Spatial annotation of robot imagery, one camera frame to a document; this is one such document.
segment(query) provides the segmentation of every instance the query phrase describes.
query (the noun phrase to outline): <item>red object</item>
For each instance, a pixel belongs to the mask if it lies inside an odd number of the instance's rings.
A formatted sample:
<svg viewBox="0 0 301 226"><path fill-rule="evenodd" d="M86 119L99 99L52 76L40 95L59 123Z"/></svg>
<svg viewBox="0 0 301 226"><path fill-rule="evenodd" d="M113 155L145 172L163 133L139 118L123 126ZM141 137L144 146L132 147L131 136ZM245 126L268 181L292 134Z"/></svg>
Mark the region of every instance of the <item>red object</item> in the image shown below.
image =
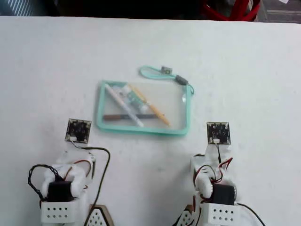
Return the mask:
<svg viewBox="0 0 301 226"><path fill-rule="evenodd" d="M236 0L231 11L231 15L226 17L210 6L207 5L207 0L202 0L201 10L210 20L221 21L253 21L259 10L260 0L253 0L253 7L249 14L246 15L246 9L249 4L249 0Z"/></svg>

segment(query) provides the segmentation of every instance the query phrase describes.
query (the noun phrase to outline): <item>pen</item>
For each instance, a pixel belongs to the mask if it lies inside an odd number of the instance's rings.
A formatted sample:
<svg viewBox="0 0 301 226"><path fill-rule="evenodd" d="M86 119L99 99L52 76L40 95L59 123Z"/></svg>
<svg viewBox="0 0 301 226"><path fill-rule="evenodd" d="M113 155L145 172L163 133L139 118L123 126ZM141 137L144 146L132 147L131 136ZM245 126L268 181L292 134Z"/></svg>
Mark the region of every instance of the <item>pen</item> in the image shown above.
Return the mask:
<svg viewBox="0 0 301 226"><path fill-rule="evenodd" d="M123 110L126 111L128 116L139 126L143 127L143 123L140 121L140 119L137 118L137 116L131 111L131 109L126 105L126 103L123 102L123 100L118 96L118 94L109 86L108 84L105 84L105 89L109 92L111 97L119 104L120 107L123 108Z"/></svg>
<svg viewBox="0 0 301 226"><path fill-rule="evenodd" d="M137 114L138 119L155 119L155 114ZM105 114L103 120L105 121L117 121L121 119L131 119L127 114Z"/></svg>
<svg viewBox="0 0 301 226"><path fill-rule="evenodd" d="M160 118L167 126L170 126L168 119L162 114L152 103L150 103L146 97L134 86L128 85L131 90L144 102L146 103L150 109Z"/></svg>

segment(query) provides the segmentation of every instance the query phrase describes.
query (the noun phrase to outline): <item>black pen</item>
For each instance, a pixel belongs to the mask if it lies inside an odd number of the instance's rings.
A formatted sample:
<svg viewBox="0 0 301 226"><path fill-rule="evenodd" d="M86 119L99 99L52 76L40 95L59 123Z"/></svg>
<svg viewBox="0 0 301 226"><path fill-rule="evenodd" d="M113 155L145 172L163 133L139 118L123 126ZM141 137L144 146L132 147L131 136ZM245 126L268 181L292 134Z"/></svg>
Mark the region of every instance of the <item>black pen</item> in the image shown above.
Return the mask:
<svg viewBox="0 0 301 226"><path fill-rule="evenodd" d="M155 119L155 114L137 114L138 119ZM131 119L127 114L105 114L103 120L105 121L117 121L121 119Z"/></svg>

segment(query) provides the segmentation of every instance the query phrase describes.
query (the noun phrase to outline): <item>white marker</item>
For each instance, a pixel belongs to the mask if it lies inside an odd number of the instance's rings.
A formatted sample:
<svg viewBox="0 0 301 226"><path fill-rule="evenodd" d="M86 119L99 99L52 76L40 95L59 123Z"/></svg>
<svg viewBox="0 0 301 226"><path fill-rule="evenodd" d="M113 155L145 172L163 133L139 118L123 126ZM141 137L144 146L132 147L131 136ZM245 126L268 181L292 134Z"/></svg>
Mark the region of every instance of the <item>white marker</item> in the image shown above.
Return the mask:
<svg viewBox="0 0 301 226"><path fill-rule="evenodd" d="M105 89L109 92L109 94L111 95L111 97L117 102L117 104L119 104L120 107L122 107L126 113L128 114L128 116L134 121L136 122L136 124L139 127L143 127L143 123L141 122L140 119L138 119L138 117L131 111L131 109L126 105L126 103L123 102L123 100L118 96L118 94L111 88L111 86L109 86L108 84L105 84Z"/></svg>

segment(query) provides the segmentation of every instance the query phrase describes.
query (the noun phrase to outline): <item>black wire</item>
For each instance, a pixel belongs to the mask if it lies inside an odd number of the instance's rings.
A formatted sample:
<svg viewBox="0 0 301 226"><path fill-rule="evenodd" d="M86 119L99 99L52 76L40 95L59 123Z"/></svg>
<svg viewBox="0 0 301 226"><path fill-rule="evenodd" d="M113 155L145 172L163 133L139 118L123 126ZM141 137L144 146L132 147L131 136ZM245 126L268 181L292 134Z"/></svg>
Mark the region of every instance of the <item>black wire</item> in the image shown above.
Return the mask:
<svg viewBox="0 0 301 226"><path fill-rule="evenodd" d="M28 184L30 187L32 187L32 189L35 191L35 193L38 194L39 198L41 201L44 201L45 198L43 197L41 191L39 189L37 189L33 184L32 184L32 173L33 170L37 167L44 167L44 168L48 168L51 170L51 172L53 172L53 174L55 175L55 181L63 181L63 178L58 174L57 170L55 168L53 168L52 166L46 165L46 164L37 164L34 165L28 172Z"/></svg>
<svg viewBox="0 0 301 226"><path fill-rule="evenodd" d="M243 206L243 207L246 207L248 210L250 210L256 217L257 219L260 221L260 223L265 226L264 222L260 219L260 217L257 215L257 213L251 209L250 207L248 207L247 205L244 205L244 204L241 204L241 203L236 203L237 205L240 205L240 206Z"/></svg>
<svg viewBox="0 0 301 226"><path fill-rule="evenodd" d="M102 184L103 184L104 175L105 175L105 173L106 173L106 171L107 171L107 168L108 168L108 165L109 165L109 162L110 162L111 154L110 154L109 150L106 149L106 148L104 148L104 147L81 147L81 146L77 146L77 145L75 145L75 146L76 146L77 148L85 149L85 150L103 150L103 151L105 151L105 152L108 154L108 160L107 160L107 163L106 163L105 168L104 168L104 170L103 170L103 175L102 175L102 178L101 178L100 183L99 183L99 187L98 187L98 191L97 191L97 195L96 195L95 201L94 201L94 203L92 204L92 207L91 207L91 209L90 209L90 211L89 211L89 213L88 213L88 216L87 216L87 218L86 218L86 221L85 221L85 223L84 223L84 226L86 226L87 223L88 223L88 221L89 221L90 215L91 215L91 213L93 212L93 209L95 208L95 205L96 205L96 203L97 203L97 200L98 200L98 197L99 197L99 194L100 194L100 189L101 189Z"/></svg>
<svg viewBox="0 0 301 226"><path fill-rule="evenodd" d="M214 180L216 180L216 174L215 174L215 171L214 171L214 169L212 168L212 166L210 166L210 165L208 165L208 164L203 165L203 166L208 166L208 167L212 170L212 172L213 172L213 174L214 174Z"/></svg>
<svg viewBox="0 0 301 226"><path fill-rule="evenodd" d="M222 162L222 159L221 159L221 152L220 152L220 148L218 146L218 144L215 144L216 147L217 147L217 151L218 151L218 162L221 163Z"/></svg>

